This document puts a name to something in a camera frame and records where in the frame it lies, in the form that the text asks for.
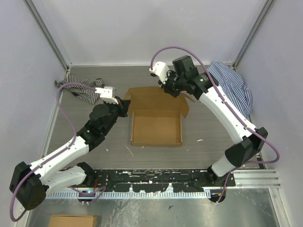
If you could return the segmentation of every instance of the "open cardboard box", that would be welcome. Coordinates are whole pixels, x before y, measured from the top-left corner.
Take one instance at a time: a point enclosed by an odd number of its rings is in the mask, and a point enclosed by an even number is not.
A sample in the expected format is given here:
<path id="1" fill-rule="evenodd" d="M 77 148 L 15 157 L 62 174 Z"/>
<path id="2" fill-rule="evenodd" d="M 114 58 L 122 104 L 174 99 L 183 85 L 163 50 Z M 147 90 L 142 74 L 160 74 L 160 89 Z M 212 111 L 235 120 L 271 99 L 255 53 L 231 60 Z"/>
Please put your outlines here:
<path id="1" fill-rule="evenodd" d="M 177 98 L 160 87 L 133 87 L 128 89 L 125 99 L 131 103 L 128 113 L 133 116 L 131 143 L 134 146 L 172 146 L 182 144 L 181 115 L 187 117 L 185 93 Z"/>
<path id="2" fill-rule="evenodd" d="M 48 227 L 96 227 L 97 216 L 52 215 Z"/>

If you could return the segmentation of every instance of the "gray floor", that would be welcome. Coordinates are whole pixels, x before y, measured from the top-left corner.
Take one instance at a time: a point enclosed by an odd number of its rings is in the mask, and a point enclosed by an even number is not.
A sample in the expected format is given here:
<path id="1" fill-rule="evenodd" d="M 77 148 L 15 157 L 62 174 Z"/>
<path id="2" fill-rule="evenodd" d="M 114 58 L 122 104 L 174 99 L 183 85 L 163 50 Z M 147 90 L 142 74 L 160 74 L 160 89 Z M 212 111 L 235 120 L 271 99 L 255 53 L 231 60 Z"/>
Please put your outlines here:
<path id="1" fill-rule="evenodd" d="M 208 199 L 118 199 L 81 205 L 48 200 L 31 211 L 27 227 L 47 227 L 52 214 L 95 215 L 97 227 L 277 227 L 268 189 L 229 189 L 219 205 Z"/>
<path id="2" fill-rule="evenodd" d="M 73 67 L 71 72 L 81 77 L 102 78 L 105 85 L 116 87 L 116 95 L 123 98 L 129 87 L 158 85 L 157 79 L 149 76 L 148 69 L 147 66 Z M 64 92 L 62 106 L 77 130 L 86 123 L 93 108 L 70 92 Z M 189 106 L 188 117 L 182 121 L 183 144 L 179 148 L 132 146 L 131 117 L 120 118 L 101 145 L 68 166 L 85 161 L 94 169 L 207 168 L 224 154 L 232 145 L 232 141 L 225 128 L 206 106 L 199 101 L 189 102 Z M 62 146 L 71 137 L 71 127 L 59 113 L 48 153 Z"/>

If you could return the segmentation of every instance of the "black and white striped cloth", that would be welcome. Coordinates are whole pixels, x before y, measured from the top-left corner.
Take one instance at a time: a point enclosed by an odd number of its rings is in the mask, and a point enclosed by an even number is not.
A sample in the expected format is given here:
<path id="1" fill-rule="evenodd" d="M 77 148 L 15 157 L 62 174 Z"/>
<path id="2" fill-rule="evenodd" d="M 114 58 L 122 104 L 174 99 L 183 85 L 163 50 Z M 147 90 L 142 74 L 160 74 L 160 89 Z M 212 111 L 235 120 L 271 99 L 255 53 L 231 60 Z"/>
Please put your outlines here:
<path id="1" fill-rule="evenodd" d="M 55 80 L 54 82 L 55 86 L 57 87 L 60 87 L 63 84 L 67 84 L 67 83 L 79 83 L 89 87 L 104 87 L 104 83 L 101 78 L 99 79 L 83 78 L 83 77 L 78 77 L 72 73 L 69 73 L 64 80 L 60 82 L 57 82 Z M 95 93 L 93 90 L 89 90 L 84 87 L 80 87 L 76 85 L 68 85 L 64 89 L 69 90 L 77 98 L 92 105 L 94 105 L 94 103 L 100 97 L 100 94 Z"/>
<path id="2" fill-rule="evenodd" d="M 208 71 L 217 79 L 232 104 L 244 117 L 248 117 L 252 107 L 252 96 L 240 74 L 217 61 L 209 66 Z"/>

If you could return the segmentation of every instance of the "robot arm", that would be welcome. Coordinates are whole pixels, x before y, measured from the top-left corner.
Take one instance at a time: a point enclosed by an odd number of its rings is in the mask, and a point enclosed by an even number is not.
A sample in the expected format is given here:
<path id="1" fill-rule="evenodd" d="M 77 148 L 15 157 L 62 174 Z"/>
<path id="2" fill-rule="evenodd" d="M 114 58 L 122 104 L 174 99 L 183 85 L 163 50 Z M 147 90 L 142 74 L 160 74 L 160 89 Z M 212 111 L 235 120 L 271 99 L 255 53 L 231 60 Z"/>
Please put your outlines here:
<path id="1" fill-rule="evenodd" d="M 150 69 L 151 76 L 158 77 L 158 83 L 164 92 L 174 97 L 177 97 L 181 91 L 186 91 L 200 100 L 215 114 L 234 142 L 234 145 L 225 151 L 224 156 L 207 169 L 209 180 L 215 182 L 255 156 L 263 147 L 264 142 L 242 126 L 225 103 L 221 101 L 207 75 L 198 73 L 191 57 L 183 56 L 175 59 L 173 65 L 175 71 L 169 70 L 163 62 L 156 62 L 153 69 Z M 228 102 L 240 119 L 246 122 L 249 128 L 266 138 L 267 131 L 264 128 L 257 129 L 255 125 L 246 120 L 224 94 L 216 79 L 213 79 L 220 93 L 225 97 L 225 102 Z"/>
<path id="2" fill-rule="evenodd" d="M 42 203 L 44 198 L 71 185 L 85 184 L 91 186 L 95 180 L 95 171 L 86 163 L 78 163 L 77 166 L 59 171 L 71 161 L 85 155 L 102 143 L 105 136 L 116 123 L 118 117 L 126 117 L 130 100 L 121 100 L 114 96 L 113 87 L 97 88 L 96 93 L 104 103 L 96 105 L 89 115 L 89 121 L 77 132 L 73 139 L 52 152 L 48 156 L 27 165 L 24 162 L 15 167 L 9 189 L 14 192 L 16 186 L 30 171 L 37 170 L 21 185 L 17 192 L 17 199 L 25 210 L 32 210 Z"/>

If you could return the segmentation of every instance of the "wall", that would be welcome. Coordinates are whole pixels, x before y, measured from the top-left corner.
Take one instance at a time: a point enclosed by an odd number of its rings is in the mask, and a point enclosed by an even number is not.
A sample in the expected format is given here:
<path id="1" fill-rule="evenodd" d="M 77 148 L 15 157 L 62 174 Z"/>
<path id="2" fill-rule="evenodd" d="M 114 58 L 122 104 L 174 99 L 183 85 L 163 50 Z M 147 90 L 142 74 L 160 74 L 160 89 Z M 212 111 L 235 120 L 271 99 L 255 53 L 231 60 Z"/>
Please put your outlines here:
<path id="1" fill-rule="evenodd" d="M 279 149 L 274 164 L 294 226 L 302 226 L 303 1 L 277 0 L 239 66 L 253 94 L 252 120 Z M 275 158 L 269 147 L 263 156 Z"/>
<path id="2" fill-rule="evenodd" d="M 21 0 L 0 7 L 0 213 L 10 226 L 14 166 L 39 158 L 64 69 Z"/>
<path id="3" fill-rule="evenodd" d="M 168 45 L 233 63 L 265 0 L 34 0 L 73 65 L 148 64 Z M 161 54 L 171 62 L 180 51 Z"/>

